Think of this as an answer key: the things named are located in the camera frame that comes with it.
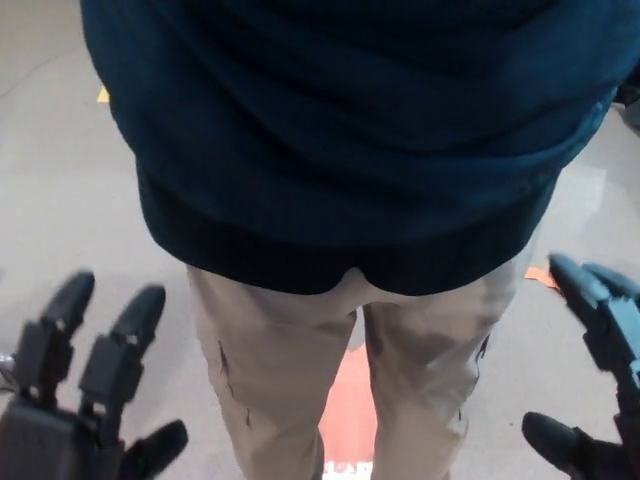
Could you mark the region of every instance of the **robotic hand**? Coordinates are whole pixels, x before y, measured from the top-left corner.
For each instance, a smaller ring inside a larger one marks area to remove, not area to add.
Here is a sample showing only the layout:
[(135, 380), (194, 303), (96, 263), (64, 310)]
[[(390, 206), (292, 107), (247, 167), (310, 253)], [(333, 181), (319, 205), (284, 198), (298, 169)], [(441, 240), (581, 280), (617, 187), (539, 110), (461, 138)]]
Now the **robotic hand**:
[(549, 463), (574, 480), (640, 479), (640, 285), (597, 264), (550, 257), (551, 276), (567, 306), (587, 331), (596, 366), (614, 375), (622, 445), (592, 439), (539, 413), (528, 413), (522, 431)]
[(175, 421), (125, 451), (122, 412), (135, 396), (142, 357), (155, 338), (165, 302), (160, 286), (143, 289), (111, 332), (97, 338), (80, 381), (77, 413), (58, 407), (56, 390), (73, 356), (71, 337), (94, 288), (91, 273), (71, 277), (37, 322), (28, 323), (15, 355), (16, 394), (0, 417), (2, 480), (146, 480), (185, 448)]

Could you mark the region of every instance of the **orange floor marking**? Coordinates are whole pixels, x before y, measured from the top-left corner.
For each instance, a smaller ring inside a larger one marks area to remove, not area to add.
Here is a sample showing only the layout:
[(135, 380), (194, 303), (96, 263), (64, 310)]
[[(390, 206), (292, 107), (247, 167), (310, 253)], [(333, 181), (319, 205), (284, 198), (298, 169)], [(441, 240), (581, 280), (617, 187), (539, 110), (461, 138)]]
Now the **orange floor marking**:
[(549, 288), (558, 289), (558, 285), (556, 285), (555, 280), (549, 274), (549, 269), (529, 267), (524, 278), (527, 280), (535, 280)]
[(368, 479), (376, 428), (367, 353), (362, 346), (344, 356), (320, 422), (324, 479)]

